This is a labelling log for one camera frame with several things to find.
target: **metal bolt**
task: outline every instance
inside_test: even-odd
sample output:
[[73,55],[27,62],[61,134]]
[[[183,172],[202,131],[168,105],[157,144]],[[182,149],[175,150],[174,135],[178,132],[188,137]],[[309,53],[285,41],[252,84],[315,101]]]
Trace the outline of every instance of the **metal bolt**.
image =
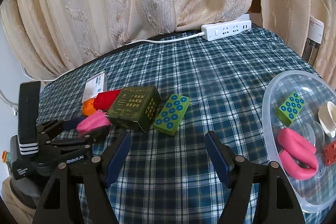
[[243,156],[236,156],[236,161],[238,161],[238,162],[243,162],[245,159],[244,159],[244,157]]
[[64,169],[66,166],[67,166],[67,164],[66,164],[65,162],[61,162],[61,163],[58,165],[58,168],[59,168],[59,169]]
[[100,157],[99,156],[94,156],[92,159],[91,159],[92,162],[96,163],[96,162],[99,162],[100,161]]
[[273,168],[278,168],[279,167],[279,163],[277,163],[276,161],[273,161],[273,162],[271,162],[271,166]]

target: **tablecloth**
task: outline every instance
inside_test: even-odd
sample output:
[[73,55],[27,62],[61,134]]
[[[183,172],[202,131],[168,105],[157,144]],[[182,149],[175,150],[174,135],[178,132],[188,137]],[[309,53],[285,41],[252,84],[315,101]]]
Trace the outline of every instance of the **tablecloth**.
[[[169,37],[194,34],[194,31]],[[166,44],[144,43],[107,55],[48,85],[40,95],[37,123],[69,119],[81,113],[85,82],[105,70],[108,90],[124,86],[156,86],[160,109],[172,93],[190,98],[190,106],[174,137],[130,131],[131,150],[118,181],[106,190],[120,223],[217,223],[229,190],[214,171],[204,145],[213,130],[223,144],[251,162],[267,164],[261,108],[268,83],[285,70],[313,68],[273,32],[253,28],[208,42],[200,37]],[[100,155],[110,144],[94,144]],[[63,137],[72,137],[65,132]],[[90,223],[85,189],[79,186],[84,220]],[[258,185],[252,187],[246,213],[251,223]],[[305,214],[320,223],[328,209]]]

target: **wall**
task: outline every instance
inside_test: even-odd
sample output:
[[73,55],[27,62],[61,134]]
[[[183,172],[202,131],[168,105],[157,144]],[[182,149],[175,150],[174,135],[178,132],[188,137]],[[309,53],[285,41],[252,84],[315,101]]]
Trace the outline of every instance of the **wall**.
[[[20,84],[29,81],[21,71],[20,63],[16,60],[0,20],[0,89],[8,100],[17,103]],[[17,134],[17,116],[13,110],[0,100],[0,153],[3,150],[9,151],[9,141]],[[5,178],[8,177],[6,165],[0,162],[0,187]]]

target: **clear plastic container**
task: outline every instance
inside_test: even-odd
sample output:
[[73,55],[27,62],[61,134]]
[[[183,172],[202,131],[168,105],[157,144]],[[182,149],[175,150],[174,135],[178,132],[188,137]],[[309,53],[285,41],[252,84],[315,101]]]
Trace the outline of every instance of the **clear plastic container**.
[[285,125],[275,115],[276,109],[295,91],[305,105],[290,128],[301,134],[316,147],[319,170],[308,180],[287,177],[294,189],[303,211],[322,211],[336,200],[336,164],[325,166],[323,148],[332,142],[318,123],[318,110],[321,105],[332,101],[336,104],[336,92],[319,77],[305,71],[285,71],[272,79],[266,88],[262,102],[262,125],[269,160],[280,163],[282,150],[276,138]]

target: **white power strip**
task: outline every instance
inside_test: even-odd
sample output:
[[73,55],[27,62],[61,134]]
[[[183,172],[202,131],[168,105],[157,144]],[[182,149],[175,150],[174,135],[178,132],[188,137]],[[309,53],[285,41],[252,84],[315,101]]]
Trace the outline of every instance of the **white power strip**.
[[223,37],[230,37],[251,29],[251,20],[235,19],[227,22],[205,24],[201,26],[202,36],[205,40],[212,41]]

